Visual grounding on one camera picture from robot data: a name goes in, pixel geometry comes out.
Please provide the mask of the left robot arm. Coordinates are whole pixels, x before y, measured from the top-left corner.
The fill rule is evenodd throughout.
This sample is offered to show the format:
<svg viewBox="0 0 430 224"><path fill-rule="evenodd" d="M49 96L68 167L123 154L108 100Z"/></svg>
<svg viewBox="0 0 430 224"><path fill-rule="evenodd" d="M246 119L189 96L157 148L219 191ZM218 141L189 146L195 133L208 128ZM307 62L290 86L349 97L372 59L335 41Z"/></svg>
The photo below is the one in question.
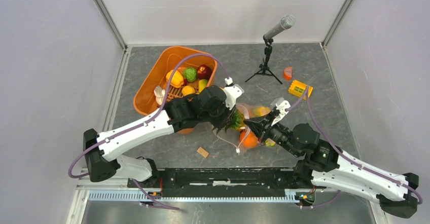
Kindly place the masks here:
<svg viewBox="0 0 430 224"><path fill-rule="evenodd" d="M153 161L130 158L124 153L152 139L192 129L199 123L208 122L222 129L242 94L238 85L209 86L199 94L172 99L146 117L115 130L85 131L83 149L90 180L101 182L116 175L154 187L159 182L159 173Z"/></svg>

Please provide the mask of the yellow lemon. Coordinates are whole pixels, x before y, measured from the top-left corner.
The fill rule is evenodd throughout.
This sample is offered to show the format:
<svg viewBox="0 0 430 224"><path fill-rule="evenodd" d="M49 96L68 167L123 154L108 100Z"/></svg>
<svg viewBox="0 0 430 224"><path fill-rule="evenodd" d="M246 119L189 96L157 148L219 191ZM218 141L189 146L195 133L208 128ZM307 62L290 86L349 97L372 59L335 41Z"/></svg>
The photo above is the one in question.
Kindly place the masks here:
<svg viewBox="0 0 430 224"><path fill-rule="evenodd" d="M183 96L191 95L191 94L194 94L194 93L196 93L196 90L192 86L184 86L182 88L182 95Z"/></svg>

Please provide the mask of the clear zip top bag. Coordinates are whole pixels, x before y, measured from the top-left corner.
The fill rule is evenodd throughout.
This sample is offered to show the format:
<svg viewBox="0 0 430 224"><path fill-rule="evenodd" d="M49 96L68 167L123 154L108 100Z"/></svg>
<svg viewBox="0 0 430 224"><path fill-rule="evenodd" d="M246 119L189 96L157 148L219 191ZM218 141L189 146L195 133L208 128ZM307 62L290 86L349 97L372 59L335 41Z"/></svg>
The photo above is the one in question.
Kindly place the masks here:
<svg viewBox="0 0 430 224"><path fill-rule="evenodd" d="M238 103L230 124L221 129L213 127L212 131L219 139L233 145L238 155L243 155L251 148L275 146L275 142L271 139L260 142L252 130L244 124L245 119L265 116L270 111L271 109L266 106Z"/></svg>

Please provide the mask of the black microphone tripod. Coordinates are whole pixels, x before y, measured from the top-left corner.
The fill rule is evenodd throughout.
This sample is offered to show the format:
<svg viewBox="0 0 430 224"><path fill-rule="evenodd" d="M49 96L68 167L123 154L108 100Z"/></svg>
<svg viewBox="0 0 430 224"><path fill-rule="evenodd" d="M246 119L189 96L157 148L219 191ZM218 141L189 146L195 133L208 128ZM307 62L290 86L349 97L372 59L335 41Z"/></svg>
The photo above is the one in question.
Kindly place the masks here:
<svg viewBox="0 0 430 224"><path fill-rule="evenodd" d="M265 57L263 58L263 62L259 65L259 70L255 72L252 76L250 76L247 80L245 80L245 82L248 82L256 75L261 75L261 76L274 77L282 85L283 84L282 81L271 71L270 67L268 66L268 62L270 61L270 57L273 49L272 48L273 39L266 39L265 37L263 37L263 41L266 46L264 49Z"/></svg>

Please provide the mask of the grey microphone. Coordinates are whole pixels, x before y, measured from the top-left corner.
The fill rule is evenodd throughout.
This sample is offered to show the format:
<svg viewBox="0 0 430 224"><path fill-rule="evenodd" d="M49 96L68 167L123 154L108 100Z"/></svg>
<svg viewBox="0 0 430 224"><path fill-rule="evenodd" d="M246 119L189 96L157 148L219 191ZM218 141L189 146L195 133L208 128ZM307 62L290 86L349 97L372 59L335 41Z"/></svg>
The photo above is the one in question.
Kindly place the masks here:
<svg viewBox="0 0 430 224"><path fill-rule="evenodd" d="M264 40L270 40L285 30L291 29L296 20L293 15L283 16L280 21L263 35Z"/></svg>

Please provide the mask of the yellow bell pepper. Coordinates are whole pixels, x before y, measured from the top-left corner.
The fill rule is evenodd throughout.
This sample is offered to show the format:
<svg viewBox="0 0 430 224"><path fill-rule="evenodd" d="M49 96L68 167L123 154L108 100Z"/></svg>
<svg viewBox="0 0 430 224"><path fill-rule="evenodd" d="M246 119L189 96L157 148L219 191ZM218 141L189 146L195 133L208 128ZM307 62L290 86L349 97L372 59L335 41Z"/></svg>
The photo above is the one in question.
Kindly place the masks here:
<svg viewBox="0 0 430 224"><path fill-rule="evenodd" d="M253 109L253 113L255 114L255 116L257 117L262 117L265 116L267 114L269 114L271 112L271 109L265 106L259 106Z"/></svg>

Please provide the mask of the wooden block near bin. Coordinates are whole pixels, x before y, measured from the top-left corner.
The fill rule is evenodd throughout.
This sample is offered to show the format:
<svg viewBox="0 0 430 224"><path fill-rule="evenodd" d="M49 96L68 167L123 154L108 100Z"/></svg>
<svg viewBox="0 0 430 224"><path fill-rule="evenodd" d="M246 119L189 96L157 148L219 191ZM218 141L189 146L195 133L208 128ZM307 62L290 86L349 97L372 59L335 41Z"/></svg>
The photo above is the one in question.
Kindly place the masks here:
<svg viewBox="0 0 430 224"><path fill-rule="evenodd" d="M202 157L204 157L204 158L207 158L208 156L209 156L209 152L208 151L206 151L204 148L202 148L202 147L199 147L198 149L197 149L197 153L199 154L199 155L201 155Z"/></svg>

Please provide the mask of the orange plastic bin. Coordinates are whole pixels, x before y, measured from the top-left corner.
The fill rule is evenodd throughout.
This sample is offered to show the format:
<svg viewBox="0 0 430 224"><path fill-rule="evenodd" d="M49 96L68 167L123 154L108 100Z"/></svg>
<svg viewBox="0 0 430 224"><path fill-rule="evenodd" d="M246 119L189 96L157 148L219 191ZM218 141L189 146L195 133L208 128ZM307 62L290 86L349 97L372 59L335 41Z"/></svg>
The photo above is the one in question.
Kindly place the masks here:
<svg viewBox="0 0 430 224"><path fill-rule="evenodd" d="M182 59L197 53L201 53L201 51L182 46L173 46L165 49L134 97L133 105L135 110L147 116L159 108L154 89L157 86L165 89L167 87L166 75L168 72L173 70ZM214 83L214 77L218 68L218 63L212 58L206 56L190 58L179 66L178 71L182 72L188 67L197 69L201 65L206 65L212 70L212 74L208 79L208 85L210 86Z"/></svg>

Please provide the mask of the red apple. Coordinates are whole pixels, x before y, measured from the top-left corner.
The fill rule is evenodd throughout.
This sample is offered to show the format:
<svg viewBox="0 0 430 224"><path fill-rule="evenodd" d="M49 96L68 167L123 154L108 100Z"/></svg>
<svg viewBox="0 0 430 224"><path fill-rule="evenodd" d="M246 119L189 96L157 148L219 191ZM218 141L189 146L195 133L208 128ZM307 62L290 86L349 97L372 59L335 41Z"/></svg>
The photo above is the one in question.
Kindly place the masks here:
<svg viewBox="0 0 430 224"><path fill-rule="evenodd" d="M212 69L207 65L200 65L197 68L197 78L200 80L209 80L212 75Z"/></svg>

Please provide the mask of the orange spiky fruit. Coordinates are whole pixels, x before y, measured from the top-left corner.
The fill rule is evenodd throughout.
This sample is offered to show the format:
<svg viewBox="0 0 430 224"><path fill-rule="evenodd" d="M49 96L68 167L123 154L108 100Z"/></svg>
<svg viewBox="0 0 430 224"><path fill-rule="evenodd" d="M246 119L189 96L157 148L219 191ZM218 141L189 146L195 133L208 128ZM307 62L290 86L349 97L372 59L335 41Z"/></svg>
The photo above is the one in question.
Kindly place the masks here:
<svg viewBox="0 0 430 224"><path fill-rule="evenodd" d="M244 123L244 115L243 113L236 109L231 115L228 117L227 121L224 123L224 125L220 127L213 127L213 131L216 134L219 134L220 131L224 130L224 132L227 132L228 130L235 130L235 131L241 131L245 128Z"/></svg>

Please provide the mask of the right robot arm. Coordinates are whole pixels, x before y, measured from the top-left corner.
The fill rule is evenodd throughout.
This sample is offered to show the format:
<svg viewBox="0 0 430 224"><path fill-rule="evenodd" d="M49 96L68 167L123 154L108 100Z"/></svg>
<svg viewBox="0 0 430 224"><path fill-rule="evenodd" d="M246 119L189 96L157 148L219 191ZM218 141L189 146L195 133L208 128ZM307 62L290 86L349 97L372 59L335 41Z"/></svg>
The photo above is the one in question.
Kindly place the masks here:
<svg viewBox="0 0 430 224"><path fill-rule="evenodd" d="M273 113L269 113L244 123L258 139L271 139L293 156L302 157L294 168L296 186L313 185L353 194L400 218L411 218L416 213L419 200L412 194L419 185L416 174L394 174L371 166L321 139L308 123L289 129L274 120Z"/></svg>

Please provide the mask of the yellow toy brick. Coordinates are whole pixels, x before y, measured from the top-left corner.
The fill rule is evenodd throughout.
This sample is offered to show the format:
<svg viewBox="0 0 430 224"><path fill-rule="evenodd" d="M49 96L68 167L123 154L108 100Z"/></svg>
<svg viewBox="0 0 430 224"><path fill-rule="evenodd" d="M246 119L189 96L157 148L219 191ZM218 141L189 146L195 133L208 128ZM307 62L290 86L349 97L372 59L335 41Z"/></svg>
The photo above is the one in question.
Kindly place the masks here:
<svg viewBox="0 0 430 224"><path fill-rule="evenodd" d="M288 92L294 96L301 97L304 94L306 88L308 88L307 93L308 93L308 97L310 97L313 91L313 87L303 82L300 82L298 80L293 80L288 89Z"/></svg>

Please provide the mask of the yellow banana bunch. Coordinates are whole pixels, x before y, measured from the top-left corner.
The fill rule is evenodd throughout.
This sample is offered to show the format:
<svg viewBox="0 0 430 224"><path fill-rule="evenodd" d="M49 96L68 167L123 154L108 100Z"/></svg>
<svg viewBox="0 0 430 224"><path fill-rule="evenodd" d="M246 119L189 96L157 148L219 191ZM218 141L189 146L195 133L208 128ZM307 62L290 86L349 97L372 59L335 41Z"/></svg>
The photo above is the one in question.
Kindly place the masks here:
<svg viewBox="0 0 430 224"><path fill-rule="evenodd" d="M276 142L275 141L273 141L272 139L267 139L266 141L265 141L265 146L267 146L267 147L273 147L273 146L275 146L276 145Z"/></svg>

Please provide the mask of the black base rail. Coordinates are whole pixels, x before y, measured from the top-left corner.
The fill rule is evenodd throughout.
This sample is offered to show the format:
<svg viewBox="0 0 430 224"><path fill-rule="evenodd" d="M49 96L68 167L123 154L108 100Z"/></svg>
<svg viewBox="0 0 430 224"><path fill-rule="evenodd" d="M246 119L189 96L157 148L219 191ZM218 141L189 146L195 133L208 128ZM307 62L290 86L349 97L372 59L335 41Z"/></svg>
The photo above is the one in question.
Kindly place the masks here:
<svg viewBox="0 0 430 224"><path fill-rule="evenodd" d="M191 202L299 203L305 193L321 189L289 167L159 168L142 182L128 179L127 186L158 201Z"/></svg>

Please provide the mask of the white garlic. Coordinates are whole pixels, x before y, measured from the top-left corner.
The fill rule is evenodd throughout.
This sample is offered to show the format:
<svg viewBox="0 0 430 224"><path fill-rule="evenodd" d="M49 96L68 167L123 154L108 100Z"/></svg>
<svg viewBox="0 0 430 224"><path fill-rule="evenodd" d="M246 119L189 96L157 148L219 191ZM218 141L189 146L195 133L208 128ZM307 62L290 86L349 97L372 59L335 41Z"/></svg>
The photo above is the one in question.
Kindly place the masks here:
<svg viewBox="0 0 430 224"><path fill-rule="evenodd" d="M158 105L161 105L163 103L165 93L165 89L163 89L161 86L157 86L154 89L155 101Z"/></svg>

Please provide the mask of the yellow green mango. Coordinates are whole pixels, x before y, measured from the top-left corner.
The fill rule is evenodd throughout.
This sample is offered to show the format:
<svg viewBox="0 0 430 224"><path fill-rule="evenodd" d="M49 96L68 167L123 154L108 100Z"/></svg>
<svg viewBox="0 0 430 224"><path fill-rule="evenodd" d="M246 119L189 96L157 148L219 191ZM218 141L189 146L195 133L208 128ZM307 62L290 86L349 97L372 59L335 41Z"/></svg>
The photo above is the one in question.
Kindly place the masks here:
<svg viewBox="0 0 430 224"><path fill-rule="evenodd" d="M208 80L200 79L198 82L198 93L201 93L208 85Z"/></svg>

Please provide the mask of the green leafy vegetable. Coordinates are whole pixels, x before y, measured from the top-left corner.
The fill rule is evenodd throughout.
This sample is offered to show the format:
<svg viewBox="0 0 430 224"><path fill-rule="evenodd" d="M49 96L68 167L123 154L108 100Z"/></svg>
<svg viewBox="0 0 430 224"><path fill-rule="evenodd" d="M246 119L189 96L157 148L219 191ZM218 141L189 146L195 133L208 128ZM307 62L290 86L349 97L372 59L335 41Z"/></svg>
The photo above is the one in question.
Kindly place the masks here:
<svg viewBox="0 0 430 224"><path fill-rule="evenodd" d="M187 67L183 70L183 77L188 83L192 83L198 79L197 69L193 67Z"/></svg>

